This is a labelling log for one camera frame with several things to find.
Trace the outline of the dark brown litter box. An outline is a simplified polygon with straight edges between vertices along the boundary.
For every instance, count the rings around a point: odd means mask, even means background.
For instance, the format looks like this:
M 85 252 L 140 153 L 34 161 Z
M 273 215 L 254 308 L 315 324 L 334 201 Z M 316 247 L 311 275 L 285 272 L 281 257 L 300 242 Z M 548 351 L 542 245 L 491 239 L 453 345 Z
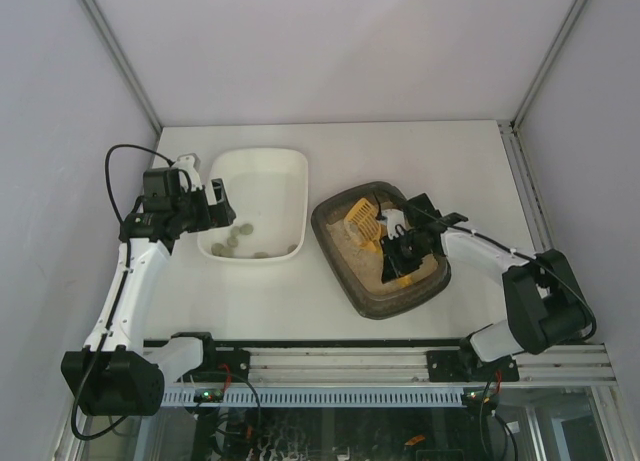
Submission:
M 382 281 L 383 252 L 377 240 L 366 242 L 347 215 L 365 199 L 378 209 L 394 209 L 405 199 L 390 183 L 369 182 L 342 191 L 321 202 L 311 226 L 322 253 L 356 312 L 381 320 L 410 311 L 437 296 L 451 280 L 445 257 L 429 254 L 418 270 L 387 283 Z

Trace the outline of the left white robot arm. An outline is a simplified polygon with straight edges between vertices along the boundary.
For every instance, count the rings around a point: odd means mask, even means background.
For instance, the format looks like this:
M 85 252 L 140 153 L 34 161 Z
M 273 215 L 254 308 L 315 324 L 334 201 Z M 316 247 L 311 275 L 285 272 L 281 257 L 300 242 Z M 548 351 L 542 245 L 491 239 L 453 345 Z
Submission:
M 174 245 L 185 233 L 233 224 L 220 179 L 202 182 L 192 155 L 143 174 L 143 193 L 120 225 L 114 278 L 83 347 L 68 351 L 61 372 L 75 408 L 87 416 L 151 416 L 167 384 L 200 367 L 211 337 L 181 333 L 152 354 L 144 327 L 152 297 Z

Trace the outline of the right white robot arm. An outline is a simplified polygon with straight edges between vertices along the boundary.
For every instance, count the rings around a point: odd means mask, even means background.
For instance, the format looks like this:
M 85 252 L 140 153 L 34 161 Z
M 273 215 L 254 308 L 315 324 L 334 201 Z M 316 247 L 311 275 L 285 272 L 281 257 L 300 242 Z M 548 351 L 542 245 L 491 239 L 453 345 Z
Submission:
M 441 214 L 426 194 L 374 216 L 386 233 L 379 240 L 383 282 L 408 276 L 426 256 L 474 267 L 503 292 L 506 315 L 465 337 L 459 348 L 468 369 L 517 354 L 537 355 L 559 343 L 591 339 L 596 316 L 567 257 L 556 249 L 526 254 L 479 232 L 466 216 Z

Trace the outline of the yellow litter scoop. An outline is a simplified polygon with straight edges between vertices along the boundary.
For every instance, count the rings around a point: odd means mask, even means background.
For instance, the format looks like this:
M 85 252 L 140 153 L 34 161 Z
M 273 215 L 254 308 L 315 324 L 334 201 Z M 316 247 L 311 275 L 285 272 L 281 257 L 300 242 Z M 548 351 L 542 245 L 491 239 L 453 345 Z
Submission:
M 380 201 L 376 198 L 373 204 L 368 198 L 360 198 L 348 211 L 344 220 L 344 229 L 359 251 L 354 255 L 352 268 L 360 282 L 373 282 L 372 276 L 382 274 L 383 255 L 380 247 L 380 239 L 386 236 L 386 228 L 378 223 L 379 213 L 383 210 Z M 354 231 L 345 228 L 346 223 L 357 226 Z

